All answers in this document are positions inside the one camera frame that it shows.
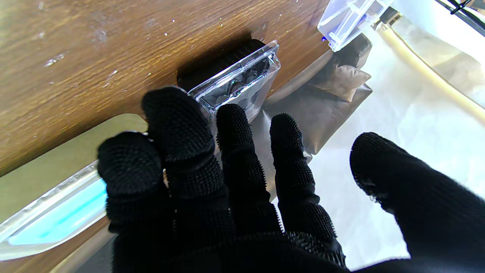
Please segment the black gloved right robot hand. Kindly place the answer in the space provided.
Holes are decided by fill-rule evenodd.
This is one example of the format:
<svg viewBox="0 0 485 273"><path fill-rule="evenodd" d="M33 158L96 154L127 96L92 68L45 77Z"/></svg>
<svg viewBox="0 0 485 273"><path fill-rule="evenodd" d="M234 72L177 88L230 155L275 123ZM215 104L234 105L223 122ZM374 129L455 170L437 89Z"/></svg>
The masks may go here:
<svg viewBox="0 0 485 273"><path fill-rule="evenodd" d="M217 111L217 138L176 86L147 92L142 108L148 135L123 132L98 148L113 273L349 272L291 116L270 127L278 216L240 106ZM484 272L482 198L373 132L356 138L350 169L393 214L410 254L359 273Z"/></svg>

